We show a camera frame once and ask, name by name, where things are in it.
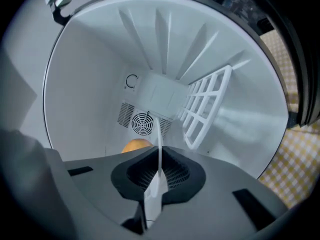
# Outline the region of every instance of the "vent slats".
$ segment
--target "vent slats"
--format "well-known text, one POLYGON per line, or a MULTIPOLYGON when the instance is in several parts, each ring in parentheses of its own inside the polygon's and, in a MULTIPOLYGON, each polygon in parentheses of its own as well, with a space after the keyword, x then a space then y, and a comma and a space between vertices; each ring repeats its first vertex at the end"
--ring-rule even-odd
POLYGON ((134 110, 135 106, 130 105, 126 102, 122 103, 117 122, 121 126, 128 128, 134 110))
POLYGON ((169 128, 171 126, 172 121, 169 121, 167 119, 162 118, 160 121, 160 129, 161 129, 161 135, 162 138, 165 139, 167 132, 169 131, 169 128))

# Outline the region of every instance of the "fan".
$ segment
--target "fan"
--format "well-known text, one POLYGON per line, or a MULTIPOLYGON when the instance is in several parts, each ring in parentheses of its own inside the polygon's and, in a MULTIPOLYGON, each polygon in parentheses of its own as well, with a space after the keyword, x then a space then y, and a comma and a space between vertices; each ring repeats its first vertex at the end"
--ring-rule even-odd
POLYGON ((132 129, 141 136, 151 134, 154 126, 154 119, 147 113, 136 114, 131 121, 132 129))

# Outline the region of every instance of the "yellow checkered cloth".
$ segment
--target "yellow checkered cloth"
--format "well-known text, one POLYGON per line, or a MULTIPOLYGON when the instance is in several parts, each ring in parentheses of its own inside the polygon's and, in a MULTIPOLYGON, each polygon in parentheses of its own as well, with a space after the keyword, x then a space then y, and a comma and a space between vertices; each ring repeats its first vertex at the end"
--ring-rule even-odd
MULTIPOLYGON (((298 111, 298 88, 288 51, 276 30, 261 36, 275 58, 287 89, 290 111, 298 111)), ((270 164, 259 180, 291 208, 313 189, 320 173, 320 120, 310 126, 287 129, 270 164)))

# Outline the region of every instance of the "air vent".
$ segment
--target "air vent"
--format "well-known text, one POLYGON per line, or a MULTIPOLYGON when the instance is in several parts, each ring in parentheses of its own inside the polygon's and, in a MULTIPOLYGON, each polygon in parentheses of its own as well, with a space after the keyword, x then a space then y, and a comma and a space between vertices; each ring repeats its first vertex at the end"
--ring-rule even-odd
POLYGON ((167 135, 167 132, 169 131, 169 128, 171 126, 171 121, 167 120, 167 119, 164 119, 162 118, 161 121, 160 121, 160 129, 161 129, 161 135, 162 135, 162 138, 165 139, 166 135, 167 135))
POLYGON ((148 113, 136 114, 131 122, 132 129, 141 136, 151 134, 154 126, 154 119, 148 113))
POLYGON ((121 126, 128 128, 134 109, 135 106, 130 105, 126 102, 122 103, 117 122, 121 126))

